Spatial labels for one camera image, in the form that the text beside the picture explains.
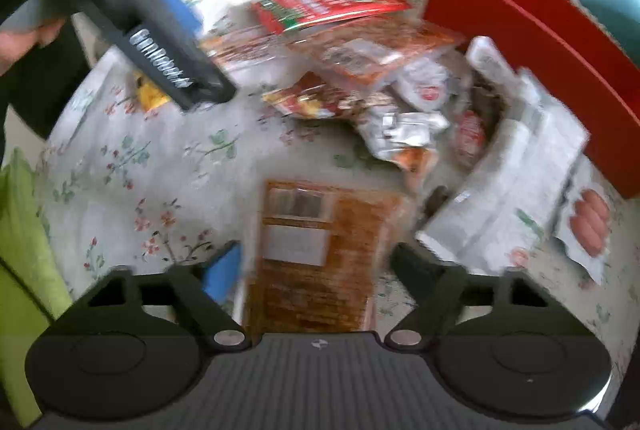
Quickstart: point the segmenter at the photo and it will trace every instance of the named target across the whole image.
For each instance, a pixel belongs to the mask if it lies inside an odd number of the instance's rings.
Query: metal screw
[[[421,339],[422,337],[419,333],[407,329],[391,333],[391,341],[396,345],[402,345],[405,347],[416,346],[420,343]]]
[[[244,342],[244,334],[233,329],[220,331],[213,337],[214,341],[225,347],[234,347]]]

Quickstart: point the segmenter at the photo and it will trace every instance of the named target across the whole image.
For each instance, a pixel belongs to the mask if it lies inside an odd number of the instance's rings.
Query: red snack package
[[[406,0],[260,0],[252,4],[272,33],[410,9]]]

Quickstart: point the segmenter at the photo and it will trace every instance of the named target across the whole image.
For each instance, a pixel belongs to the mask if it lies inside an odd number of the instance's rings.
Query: sausage
[[[582,191],[582,198],[589,204],[591,208],[600,216],[602,220],[607,222],[609,220],[609,207],[605,200],[598,195],[595,190],[587,188]]]
[[[585,201],[576,201],[574,204],[575,214],[578,217],[583,217],[589,225],[593,228],[593,231],[598,234],[602,239],[606,238],[609,229],[607,223],[600,218],[596,211]]]
[[[573,216],[569,219],[569,226],[575,238],[589,256],[596,257],[604,249],[604,240],[589,225],[584,217]]]

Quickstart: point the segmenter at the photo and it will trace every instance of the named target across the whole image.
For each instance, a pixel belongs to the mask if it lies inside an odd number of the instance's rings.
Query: red circular logo
[[[428,102],[434,102],[440,97],[440,88],[436,86],[423,87],[422,98]]]

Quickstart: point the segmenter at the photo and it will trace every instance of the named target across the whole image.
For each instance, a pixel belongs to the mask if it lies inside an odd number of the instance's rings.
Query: logo
[[[129,42],[176,87],[189,87],[193,84],[190,78],[182,77],[184,71],[181,71],[175,62],[166,55],[166,50],[162,49],[151,37],[149,29],[141,29],[137,33],[133,33]]]
[[[325,347],[329,346],[329,342],[327,340],[313,340],[311,342],[311,345],[313,347],[315,347],[316,349],[324,349]]]
[[[436,86],[429,86],[422,88],[422,98],[428,102],[434,102],[440,97],[440,88]]]

